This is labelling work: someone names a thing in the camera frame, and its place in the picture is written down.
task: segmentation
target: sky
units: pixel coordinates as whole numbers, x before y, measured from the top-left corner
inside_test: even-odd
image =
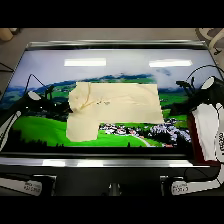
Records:
[[[65,59],[106,58],[102,67],[65,67]],[[191,60],[186,67],[151,68],[149,61],[177,59]],[[152,74],[159,88],[176,88],[176,81],[186,80],[196,68],[214,62],[206,50],[188,49],[115,49],[115,50],[36,50],[26,51],[14,73],[10,87],[25,86],[30,74],[45,85],[68,80],[102,77],[105,75]],[[195,73],[195,85],[201,85],[211,75],[219,76],[215,68],[203,68]],[[28,88],[41,84],[31,78]]]

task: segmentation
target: landscape image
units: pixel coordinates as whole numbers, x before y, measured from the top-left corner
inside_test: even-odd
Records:
[[[45,84],[47,88],[50,86],[54,86],[52,96],[53,102],[56,104],[61,104],[63,102],[68,101],[69,92],[71,92],[76,87],[77,81],[82,82],[97,82],[97,83],[140,83],[140,84],[157,84],[158,85],[158,93],[160,99],[160,105],[164,117],[163,124],[149,124],[149,123],[114,123],[107,124],[101,123],[98,130],[98,138],[97,140],[86,141],[86,142],[71,142],[66,137],[66,126],[67,126],[67,117],[68,113],[64,113],[63,115],[52,114],[49,111],[29,111],[27,110],[21,117],[19,117],[15,123],[13,124],[10,132],[9,139],[13,139],[13,143],[6,144],[10,148],[10,144],[36,144],[36,145],[45,145],[45,146],[53,146],[53,147],[75,147],[75,146],[117,146],[117,147],[167,147],[167,148],[176,148],[176,147],[191,147],[191,138],[190,133],[187,127],[187,115],[180,116],[170,116],[170,108],[173,103],[184,102],[187,99],[187,96],[182,88],[178,88],[176,86],[175,81],[177,80],[175,77],[175,72],[173,73],[173,69],[165,69],[165,68],[157,68],[151,71],[147,66],[147,71],[143,67],[143,69],[133,69],[136,70],[135,74],[130,74],[129,70],[125,70],[123,66],[120,66],[118,70],[114,72],[113,69],[108,71],[102,71],[99,68],[100,76],[95,75],[96,69],[94,68],[93,75],[89,75],[91,70],[88,68],[86,74],[83,72],[83,68],[81,71],[82,76],[78,76],[76,78],[75,70],[73,69],[72,73],[66,76],[66,69],[64,68],[64,75],[60,76],[56,75],[50,77],[50,80],[46,80],[45,76],[40,75],[39,68],[36,68],[36,72],[34,72],[35,66],[37,64],[36,61],[43,60],[43,55],[46,57],[49,56],[45,51],[39,51],[37,55],[35,55],[35,51],[31,52],[34,58],[34,61],[29,61],[28,58],[30,55],[26,54],[23,56],[23,59],[18,66],[14,77],[12,78],[0,104],[1,112],[10,108],[13,103],[15,103],[18,99],[20,99],[25,90],[25,86],[27,83],[28,74],[34,74],[41,82]],[[23,66],[27,68],[27,70],[32,70],[30,73],[28,72],[26,77],[19,79],[19,73],[24,72]],[[28,91],[34,91],[39,95],[44,96],[46,87],[41,86],[34,78],[31,78],[31,82],[28,85]],[[203,81],[198,81],[196,85],[202,84]]]

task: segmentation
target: floor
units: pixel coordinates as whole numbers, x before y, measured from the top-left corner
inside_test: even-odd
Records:
[[[24,28],[9,42],[0,42],[0,62],[15,68],[29,42],[94,39],[197,40],[198,38],[195,28]],[[4,92],[9,78],[10,73],[1,72],[1,92]]]

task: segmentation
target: village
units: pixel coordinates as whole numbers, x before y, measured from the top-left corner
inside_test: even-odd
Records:
[[[178,122],[175,118],[164,119],[164,124],[154,125],[151,128],[145,125],[141,127],[126,127],[125,125],[117,126],[115,124],[101,124],[99,129],[105,130],[105,134],[114,134],[119,136],[136,136],[138,138],[149,138],[162,142],[163,147],[177,146],[178,138],[186,143],[191,142],[189,131],[186,129],[179,129],[174,126]]]

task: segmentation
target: screen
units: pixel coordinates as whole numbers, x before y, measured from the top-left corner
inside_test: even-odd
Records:
[[[169,116],[169,112],[172,103],[180,103],[187,99],[184,90],[176,85],[176,81],[185,81],[193,70],[207,64],[214,65],[207,50],[83,49],[25,51],[2,98],[1,110],[9,109],[23,96],[30,74],[33,74],[46,87],[54,86],[52,96],[56,104],[68,101],[69,92],[76,87],[77,81],[156,83],[164,124],[101,123],[97,140],[71,142],[66,137],[68,113],[58,116],[45,110],[39,112],[27,111],[12,125],[7,144],[17,146],[19,144],[30,144],[30,146],[39,144],[55,148],[60,146],[191,147],[187,115]],[[220,73],[216,68],[211,67],[195,72],[195,88],[199,88],[210,76],[220,78]],[[46,88],[36,78],[30,77],[27,91],[44,95]]]

